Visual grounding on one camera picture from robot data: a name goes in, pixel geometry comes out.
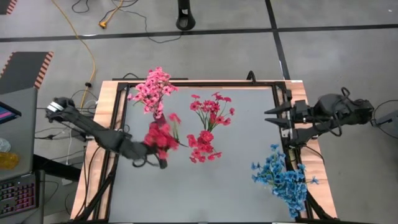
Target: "white cable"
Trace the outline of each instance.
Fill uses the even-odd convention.
[[[68,160],[69,160],[69,152],[70,152],[70,147],[72,146],[72,129],[69,131],[69,147],[68,147],[68,156],[67,156],[67,165],[69,165]]]

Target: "wooden table frame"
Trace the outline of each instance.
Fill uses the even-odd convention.
[[[121,125],[120,121],[124,121],[123,118],[123,109],[126,107],[126,92],[124,89],[127,84],[136,85],[137,83],[142,83],[143,81],[105,81],[102,84],[101,92],[99,94],[99,100],[97,104],[96,114],[94,117],[94,121],[99,123],[104,127],[119,128]],[[222,88],[236,88],[237,86],[240,88],[258,88],[261,85],[255,85],[250,80],[174,80],[172,81],[175,85],[187,85],[200,87],[203,84],[205,86],[217,86],[218,88],[222,86]],[[297,100],[307,100],[307,96],[305,94],[304,86],[302,81],[278,81],[278,80],[258,80],[257,83],[268,83],[273,86],[279,86],[279,88],[286,88],[292,91],[292,102]],[[276,101],[278,103],[283,102],[282,91],[276,88],[277,97]],[[303,127],[304,124],[296,125],[296,127]],[[320,148],[318,145],[318,141],[311,140],[308,142],[308,146],[316,150],[320,153]],[[109,174],[113,164],[114,158],[117,155],[110,153],[109,157],[106,158],[106,152],[103,149],[100,149],[93,158],[93,154],[96,151],[98,145],[95,142],[89,142],[86,149],[86,158],[85,158],[85,167],[88,172],[90,172],[90,180],[88,183],[88,191],[87,191],[87,200],[86,205],[91,201],[94,197],[95,193],[97,193],[100,183],[101,176],[106,176]],[[88,170],[88,164],[93,160],[91,165],[91,170]],[[108,160],[108,165],[106,169],[103,169],[104,160]],[[309,150],[302,150],[301,153],[302,163],[306,165],[305,176],[307,179],[311,179],[313,176],[316,176],[320,184],[308,185],[308,191],[313,195],[314,199],[319,203],[319,205],[327,212],[327,214],[336,217],[335,206],[333,203],[333,199],[331,197],[330,187],[328,183],[328,178],[326,176],[325,166],[323,165],[323,161],[319,158],[318,155],[314,154]],[[80,181],[78,184],[75,202],[73,204],[71,218],[74,219],[81,206],[83,205],[83,201],[85,199],[86,189],[85,189],[85,173],[82,170]],[[110,200],[109,196],[109,187],[106,189],[105,193],[102,196],[101,204],[97,209],[97,218],[96,219],[107,219],[109,214],[108,202]]]

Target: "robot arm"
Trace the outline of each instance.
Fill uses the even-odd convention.
[[[45,116],[50,122],[71,122],[94,136],[95,141],[103,149],[121,154],[134,161],[145,159],[148,152],[151,151],[144,143],[132,142],[130,134],[105,128],[82,115],[75,108],[73,100],[68,98],[55,98],[47,107]]]
[[[372,118],[374,110],[368,100],[349,99],[349,91],[343,87],[342,95],[327,94],[321,96],[314,107],[305,103],[305,100],[296,101],[292,106],[290,100],[284,104],[266,111],[265,114],[281,114],[288,112],[287,118],[266,118],[266,121],[289,130],[289,144],[293,147],[306,145],[311,139],[321,134],[331,132],[341,136],[341,126],[348,124],[366,124]],[[311,128],[293,128],[294,123],[312,123]]]

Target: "black and orange hazard stripe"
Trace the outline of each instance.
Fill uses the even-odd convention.
[[[14,52],[1,72],[0,94],[39,89],[43,84],[53,52]]]
[[[52,57],[54,56],[53,52],[49,52],[45,58],[44,58],[44,62],[42,64],[42,67],[40,68],[39,74],[37,75],[36,81],[35,81],[35,88],[39,89],[40,86],[42,86],[43,80],[44,80],[44,76],[45,73],[47,72],[47,69],[49,68],[50,62]]]
[[[0,15],[10,15],[15,9],[16,4],[17,0],[1,0]]]

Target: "desk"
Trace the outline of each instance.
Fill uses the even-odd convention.
[[[108,127],[111,124],[111,118],[113,115],[113,109],[114,109],[114,104],[115,104],[115,98],[116,98],[116,93],[118,90],[118,83],[121,81],[105,81],[102,84],[101,87],[101,92],[99,94],[99,100],[98,100],[98,105],[96,109],[96,114],[94,117],[94,120],[101,124],[104,127]],[[128,81],[129,83],[139,83],[140,81]],[[217,82],[217,83],[223,83],[223,82],[228,82],[228,83],[242,83],[242,82],[247,82],[250,83],[250,80],[191,80],[191,81],[185,81],[185,80],[176,80],[173,81],[173,83],[203,83],[203,82]],[[258,82],[280,82],[280,81],[258,81]],[[293,99],[292,101],[296,100],[307,100],[307,96],[305,94],[305,89],[302,81],[285,81],[286,88],[289,90],[292,90],[292,96]],[[245,86],[242,88],[255,88],[254,86]],[[123,113],[123,104],[124,104],[124,93],[121,95],[121,101],[118,107],[118,111],[116,113],[116,121],[119,121],[121,119],[122,113]],[[318,141],[310,141],[308,142],[308,146],[313,148],[314,150],[320,152],[320,148],[318,145]],[[88,170],[88,164],[93,157],[93,154],[97,148],[97,144],[95,142],[89,142],[87,146],[87,151],[86,151],[86,158],[85,158],[85,164],[86,164],[86,170]],[[91,165],[91,170],[90,170],[90,181],[88,183],[88,193],[87,193],[87,202],[88,204],[91,199],[94,197],[95,193],[97,193],[98,186],[99,186],[99,181],[100,181],[100,175],[101,175],[101,169],[104,161],[104,154],[105,150],[100,149],[95,157],[93,158],[93,162]],[[316,176],[320,184],[319,185],[308,185],[308,190],[311,192],[315,200],[322,206],[322,208],[331,216],[336,217],[336,211],[335,211],[335,206],[333,203],[333,199],[331,197],[331,192],[330,192],[330,187],[328,183],[328,178],[326,176],[326,171],[325,171],[325,166],[323,165],[322,160],[314,153],[311,151],[302,150],[302,162],[303,164],[306,165],[306,177],[308,179],[311,179],[312,176]],[[113,164],[113,157],[111,156],[110,161],[109,161],[109,166],[108,166],[108,172],[110,171],[110,168]],[[73,204],[73,209],[72,209],[72,214],[71,218],[75,218],[77,216],[77,213],[80,209],[80,207],[83,204],[83,201],[85,199],[85,174],[84,172],[81,172],[80,175],[80,181],[78,184],[78,189],[76,192],[76,197],[75,197],[75,202]],[[105,218],[106,216],[106,206],[108,204],[108,194],[109,194],[109,188],[106,190],[106,192],[103,195],[103,198],[101,200],[101,205],[100,205],[100,210],[99,210],[99,218]]]

